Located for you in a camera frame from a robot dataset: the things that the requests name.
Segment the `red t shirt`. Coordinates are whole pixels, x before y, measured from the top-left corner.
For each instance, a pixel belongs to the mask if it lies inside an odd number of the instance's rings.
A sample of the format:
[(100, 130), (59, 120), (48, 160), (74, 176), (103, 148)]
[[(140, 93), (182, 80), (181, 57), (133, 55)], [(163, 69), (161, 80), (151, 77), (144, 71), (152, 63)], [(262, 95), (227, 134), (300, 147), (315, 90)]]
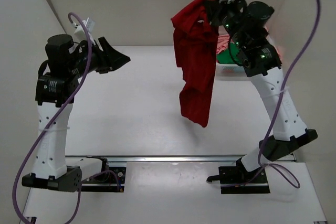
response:
[(205, 1), (194, 0), (171, 18), (176, 66), (185, 85), (180, 92), (181, 115), (207, 127), (216, 68), (218, 28), (209, 24)]

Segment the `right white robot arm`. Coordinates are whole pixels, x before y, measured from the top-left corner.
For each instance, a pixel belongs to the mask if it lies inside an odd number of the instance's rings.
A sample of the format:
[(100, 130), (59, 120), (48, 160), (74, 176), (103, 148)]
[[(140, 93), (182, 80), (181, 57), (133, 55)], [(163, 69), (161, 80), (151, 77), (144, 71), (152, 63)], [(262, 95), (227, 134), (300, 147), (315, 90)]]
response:
[(266, 136), (251, 153), (236, 161), (226, 176), (232, 183), (246, 184), (265, 165), (274, 162), (317, 139), (300, 118), (286, 90), (282, 63), (268, 41), (265, 24), (274, 9), (260, 1), (213, 0), (204, 3), (209, 23), (223, 26), (229, 41), (238, 47), (237, 58), (246, 76), (258, 91), (271, 120)]

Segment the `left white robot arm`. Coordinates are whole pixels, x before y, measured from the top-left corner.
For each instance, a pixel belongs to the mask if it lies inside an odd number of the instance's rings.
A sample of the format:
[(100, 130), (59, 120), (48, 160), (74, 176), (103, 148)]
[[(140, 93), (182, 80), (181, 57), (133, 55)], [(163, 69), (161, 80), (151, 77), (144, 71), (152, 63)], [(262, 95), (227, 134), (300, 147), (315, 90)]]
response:
[(75, 192), (84, 179), (93, 176), (104, 181), (109, 177), (106, 158), (89, 157), (67, 165), (65, 157), (68, 121), (78, 80), (86, 70), (105, 74), (131, 60), (110, 46), (104, 37), (98, 42), (89, 46), (83, 40), (77, 44), (67, 34), (47, 40), (48, 59), (39, 68), (35, 95), (42, 138), (37, 144), (32, 171), (22, 177), (23, 186)]

